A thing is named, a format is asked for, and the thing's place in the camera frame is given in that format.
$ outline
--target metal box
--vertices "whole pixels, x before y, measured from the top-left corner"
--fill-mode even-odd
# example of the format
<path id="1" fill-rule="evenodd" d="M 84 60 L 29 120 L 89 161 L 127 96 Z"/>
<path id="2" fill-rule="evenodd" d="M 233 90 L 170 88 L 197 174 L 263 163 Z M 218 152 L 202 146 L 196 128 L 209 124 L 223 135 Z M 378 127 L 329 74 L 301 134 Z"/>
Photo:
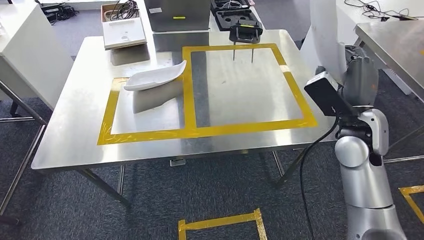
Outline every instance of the metal box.
<path id="1" fill-rule="evenodd" d="M 208 30 L 210 0 L 144 0 L 154 32 Z"/>

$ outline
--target black cable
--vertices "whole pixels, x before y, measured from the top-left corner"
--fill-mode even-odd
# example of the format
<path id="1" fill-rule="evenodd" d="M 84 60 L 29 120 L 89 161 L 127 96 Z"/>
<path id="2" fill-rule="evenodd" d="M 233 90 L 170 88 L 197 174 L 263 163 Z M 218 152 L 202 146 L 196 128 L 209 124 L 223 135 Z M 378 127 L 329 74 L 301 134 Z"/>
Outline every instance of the black cable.
<path id="1" fill-rule="evenodd" d="M 61 7 L 59 8 L 58 12 L 56 12 L 56 19 L 50 22 L 51 25 L 55 25 L 57 21 L 68 20 L 80 13 L 80 11 L 75 10 L 69 5 L 64 5 L 63 3 L 61 3 L 60 6 Z"/>
<path id="2" fill-rule="evenodd" d="M 309 217 L 309 211 L 308 211 L 308 205 L 306 202 L 306 197 L 305 197 L 305 189 L 304 189 L 304 180 L 303 180 L 303 169 L 304 169 L 304 163 L 305 163 L 305 159 L 306 156 L 308 155 L 309 151 L 319 142 L 321 142 L 323 139 L 325 139 L 328 135 L 330 135 L 334 129 L 336 129 L 337 125 L 339 123 L 339 114 L 336 112 L 335 113 L 335 120 L 334 120 L 334 124 L 331 126 L 330 130 L 328 130 L 324 135 L 322 135 L 320 138 L 318 138 L 318 140 L 314 141 L 311 145 L 309 145 L 304 151 L 302 151 L 302 153 L 300 153 L 299 156 L 301 156 L 301 160 L 300 160 L 300 191 L 302 193 L 302 200 L 303 200 L 303 207 L 305 210 L 305 214 L 306 214 L 306 221 L 307 221 L 307 225 L 309 227 L 309 231 L 310 231 L 310 235 L 312 236 L 312 240 L 315 240 L 315 236 L 314 236 L 314 230 L 312 228 L 312 223 L 311 223 L 311 219 Z"/>
<path id="3" fill-rule="evenodd" d="M 110 14 L 110 20 L 124 20 L 124 19 L 131 19 L 134 16 L 137 17 L 139 14 L 139 9 L 137 7 L 137 2 L 134 0 L 128 0 L 124 3 L 122 3 L 118 8 L 118 4 L 120 1 L 117 1 L 115 5 L 113 6 L 113 10 Z"/>
<path id="4" fill-rule="evenodd" d="M 361 3 L 361 5 L 352 4 L 352 3 L 349 3 L 348 1 L 356 1 Z M 412 20 L 413 18 L 417 18 L 416 16 L 409 16 L 410 10 L 408 8 L 404 8 L 400 11 L 395 11 L 395 10 L 382 11 L 380 2 L 377 0 L 370 1 L 370 2 L 364 2 L 362 0 L 344 0 L 344 4 L 348 6 L 356 7 L 356 8 L 363 8 L 364 12 L 362 13 L 362 15 L 370 19 L 381 19 L 381 21 L 383 22 L 387 21 L 389 17 L 397 18 L 401 20 L 405 20 L 405 19 Z"/>

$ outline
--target table surface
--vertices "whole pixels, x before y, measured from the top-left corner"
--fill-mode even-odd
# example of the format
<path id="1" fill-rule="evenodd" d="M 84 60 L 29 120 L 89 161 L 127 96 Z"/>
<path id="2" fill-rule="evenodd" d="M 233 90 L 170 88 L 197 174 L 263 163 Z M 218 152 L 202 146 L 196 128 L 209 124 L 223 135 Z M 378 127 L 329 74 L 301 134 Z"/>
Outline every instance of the table surface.
<path id="1" fill-rule="evenodd" d="M 424 21 L 360 23 L 355 31 L 424 100 Z"/>
<path id="2" fill-rule="evenodd" d="M 291 71 L 318 127 L 97 145 L 114 78 L 178 64 L 183 46 L 233 44 L 228 32 L 154 34 L 147 41 L 150 59 L 141 61 L 147 55 L 142 49 L 105 51 L 103 37 L 85 38 L 32 161 L 33 169 L 72 170 L 149 159 L 300 148 L 318 139 L 334 121 L 323 116 L 304 92 L 303 86 L 313 75 L 289 34 L 266 30 L 260 43 L 276 44 L 287 66 L 279 66 L 270 49 L 256 49 L 253 63 L 250 49 L 236 50 L 235 61 L 232 50 L 191 54 L 197 127 L 301 118 L 281 68 Z M 184 127 L 181 96 L 137 114 L 132 112 L 132 97 L 132 92 L 120 90 L 112 134 Z"/>

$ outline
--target white curved tray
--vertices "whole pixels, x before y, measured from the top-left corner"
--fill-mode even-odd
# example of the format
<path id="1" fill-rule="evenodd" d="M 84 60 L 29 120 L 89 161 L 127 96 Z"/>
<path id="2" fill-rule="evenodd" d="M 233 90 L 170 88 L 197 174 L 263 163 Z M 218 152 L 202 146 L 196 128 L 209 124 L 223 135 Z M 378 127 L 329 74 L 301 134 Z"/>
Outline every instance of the white curved tray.
<path id="1" fill-rule="evenodd" d="M 128 79 L 123 88 L 127 91 L 141 91 L 169 83 L 183 74 L 186 63 L 183 60 L 178 65 L 138 72 Z"/>

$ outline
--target black case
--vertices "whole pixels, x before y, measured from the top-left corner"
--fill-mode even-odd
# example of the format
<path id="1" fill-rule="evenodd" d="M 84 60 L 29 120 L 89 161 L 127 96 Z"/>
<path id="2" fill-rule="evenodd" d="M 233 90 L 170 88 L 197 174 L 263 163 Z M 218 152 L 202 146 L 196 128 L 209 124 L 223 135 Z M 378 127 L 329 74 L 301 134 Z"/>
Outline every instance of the black case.
<path id="1" fill-rule="evenodd" d="M 210 0 L 210 11 L 215 16 L 217 11 L 231 11 L 231 10 L 244 10 L 249 9 L 251 6 L 248 0 L 231 0 L 232 2 L 238 2 L 241 5 L 246 5 L 246 7 L 240 7 L 237 3 L 231 3 L 231 6 L 225 6 L 225 9 L 222 8 L 224 4 L 228 3 L 230 0 Z"/>
<path id="2" fill-rule="evenodd" d="M 237 20 L 258 21 L 250 9 L 217 11 L 215 20 L 220 31 L 229 31 L 232 22 L 237 22 Z"/>

